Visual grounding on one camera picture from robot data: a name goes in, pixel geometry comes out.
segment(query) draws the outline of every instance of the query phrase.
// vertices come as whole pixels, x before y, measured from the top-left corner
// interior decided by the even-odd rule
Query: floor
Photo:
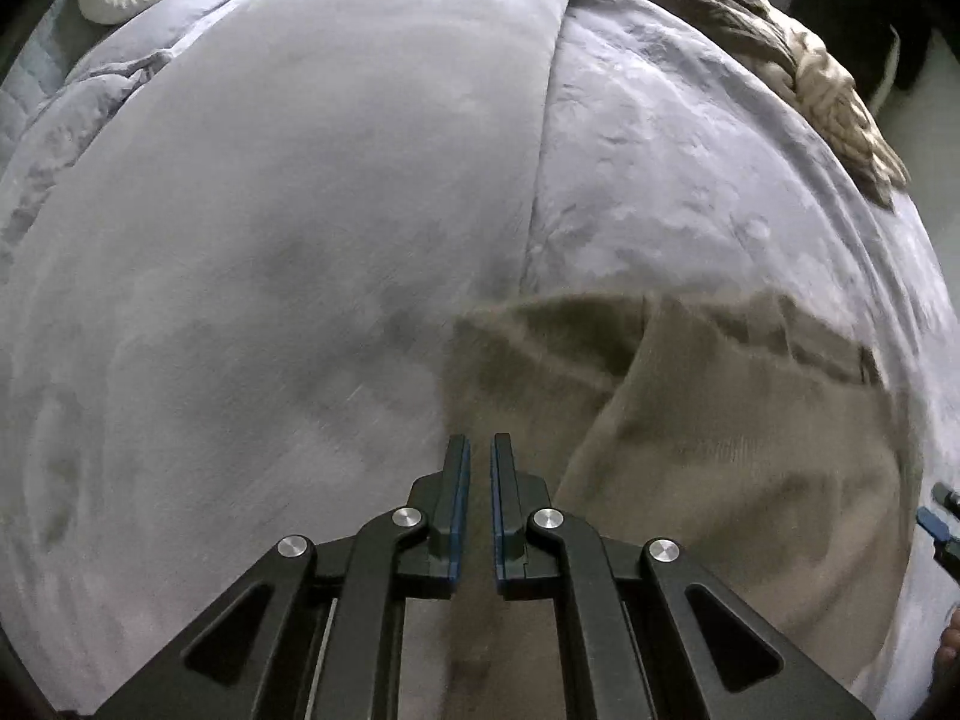
[[[910,194],[960,307],[960,63],[939,33],[917,85],[891,94],[877,123],[910,170]]]

